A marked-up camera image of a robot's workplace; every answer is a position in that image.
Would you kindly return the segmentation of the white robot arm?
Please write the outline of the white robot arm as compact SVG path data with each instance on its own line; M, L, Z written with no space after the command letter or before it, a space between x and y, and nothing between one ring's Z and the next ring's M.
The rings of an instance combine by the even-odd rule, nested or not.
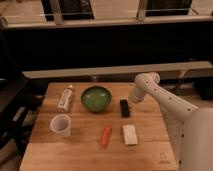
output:
M130 99L149 94L183 124L179 171L213 171L213 108L197 107L159 85L156 72L137 74Z

